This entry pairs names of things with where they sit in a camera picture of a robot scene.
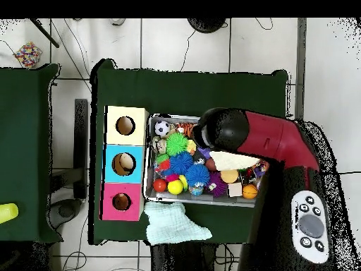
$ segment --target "pink cube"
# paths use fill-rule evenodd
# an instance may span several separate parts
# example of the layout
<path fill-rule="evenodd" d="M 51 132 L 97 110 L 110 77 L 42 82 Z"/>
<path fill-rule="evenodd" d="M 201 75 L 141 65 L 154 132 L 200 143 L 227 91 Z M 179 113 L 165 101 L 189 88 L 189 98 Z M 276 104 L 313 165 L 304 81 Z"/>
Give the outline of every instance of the pink cube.
<path fill-rule="evenodd" d="M 140 183 L 105 183 L 102 191 L 100 220 L 123 220 L 136 222 L 139 220 L 144 207 L 142 185 Z M 129 205 L 119 203 L 119 198 L 127 198 Z"/>

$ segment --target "control button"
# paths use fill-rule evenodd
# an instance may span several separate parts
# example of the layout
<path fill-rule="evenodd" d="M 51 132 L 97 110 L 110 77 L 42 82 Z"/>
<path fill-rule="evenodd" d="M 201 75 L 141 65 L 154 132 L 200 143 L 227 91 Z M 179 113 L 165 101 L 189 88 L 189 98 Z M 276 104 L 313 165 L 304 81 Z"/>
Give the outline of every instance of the control button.
<path fill-rule="evenodd" d="M 314 199 L 311 196 L 306 197 L 306 202 L 308 202 L 310 205 L 314 204 Z"/>
<path fill-rule="evenodd" d="M 312 209 L 313 213 L 317 216 L 320 216 L 321 215 L 321 210 L 318 208 L 318 207 L 314 207 Z"/>
<path fill-rule="evenodd" d="M 322 244 L 321 241 L 314 242 L 314 246 L 318 251 L 321 251 L 322 253 L 324 252 L 324 244 Z"/>
<path fill-rule="evenodd" d="M 300 205 L 300 210 L 301 210 L 302 212 L 308 212 L 309 208 L 308 208 L 307 205 L 302 204 L 302 205 Z"/>
<path fill-rule="evenodd" d="M 300 218 L 298 225 L 302 233 L 312 238 L 319 238 L 324 233 L 324 224 L 320 218 L 312 214 L 303 215 Z"/>
<path fill-rule="evenodd" d="M 310 248 L 312 246 L 311 240 L 309 240 L 307 237 L 302 237 L 300 242 L 301 245 L 305 248 Z"/>

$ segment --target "yellow cube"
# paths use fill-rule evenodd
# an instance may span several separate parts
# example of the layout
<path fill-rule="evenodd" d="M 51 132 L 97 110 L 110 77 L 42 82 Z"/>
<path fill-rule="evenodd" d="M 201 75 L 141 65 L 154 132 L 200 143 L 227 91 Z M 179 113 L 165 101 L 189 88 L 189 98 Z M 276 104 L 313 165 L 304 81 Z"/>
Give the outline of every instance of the yellow cube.
<path fill-rule="evenodd" d="M 107 144 L 145 145 L 149 114 L 144 108 L 107 106 L 105 112 Z"/>

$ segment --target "green table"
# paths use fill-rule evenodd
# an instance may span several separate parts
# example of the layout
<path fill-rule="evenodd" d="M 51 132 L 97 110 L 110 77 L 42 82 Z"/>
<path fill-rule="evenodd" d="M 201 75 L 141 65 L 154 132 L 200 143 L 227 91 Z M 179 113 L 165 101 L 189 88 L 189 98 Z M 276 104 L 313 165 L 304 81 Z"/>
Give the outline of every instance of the green table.
<path fill-rule="evenodd" d="M 0 224 L 0 241 L 57 242 L 47 224 L 50 187 L 49 88 L 57 64 L 0 68 L 0 204 L 19 215 Z"/>
<path fill-rule="evenodd" d="M 92 70 L 93 85 L 90 158 L 90 236 L 101 240 L 146 240 L 147 215 L 139 222 L 99 220 L 102 175 L 104 106 L 144 107 L 150 114 L 165 113 L 201 116 L 214 107 L 234 107 L 284 117 L 286 114 L 287 73 L 175 73 L 151 70 L 116 70 L 109 59 Z M 245 243 L 250 234 L 254 209 L 185 204 L 186 215 L 207 227 L 212 243 Z"/>

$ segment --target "green spiky ball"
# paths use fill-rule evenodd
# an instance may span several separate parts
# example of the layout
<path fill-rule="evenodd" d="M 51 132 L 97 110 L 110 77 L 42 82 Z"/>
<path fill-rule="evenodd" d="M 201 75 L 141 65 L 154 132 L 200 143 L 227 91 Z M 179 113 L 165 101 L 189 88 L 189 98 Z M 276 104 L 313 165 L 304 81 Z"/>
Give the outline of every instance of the green spiky ball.
<path fill-rule="evenodd" d="M 187 149 L 188 139 L 182 133 L 173 133 L 166 139 L 166 153 L 176 156 Z"/>

